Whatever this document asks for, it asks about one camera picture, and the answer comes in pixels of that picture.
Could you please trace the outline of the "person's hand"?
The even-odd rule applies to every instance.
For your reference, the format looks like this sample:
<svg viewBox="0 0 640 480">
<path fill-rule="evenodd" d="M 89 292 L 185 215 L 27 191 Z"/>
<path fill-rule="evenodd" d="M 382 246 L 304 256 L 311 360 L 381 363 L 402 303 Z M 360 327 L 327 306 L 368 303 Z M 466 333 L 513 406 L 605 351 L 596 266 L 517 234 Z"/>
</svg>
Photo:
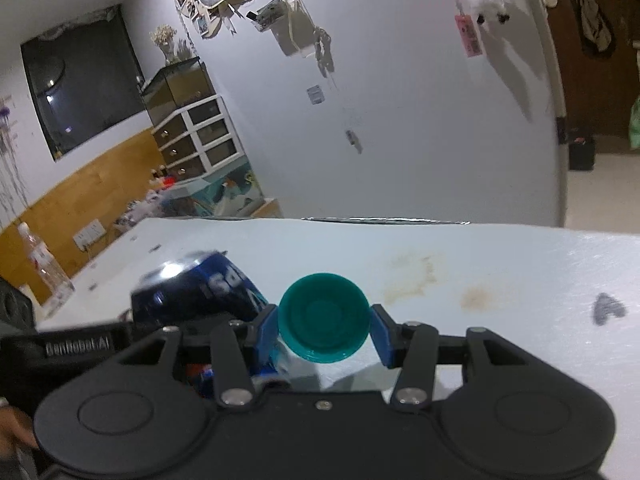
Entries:
<svg viewBox="0 0 640 480">
<path fill-rule="evenodd" d="M 3 405 L 0 408 L 1 457 L 12 457 L 19 448 L 38 448 L 32 420 L 20 410 Z"/>
</svg>

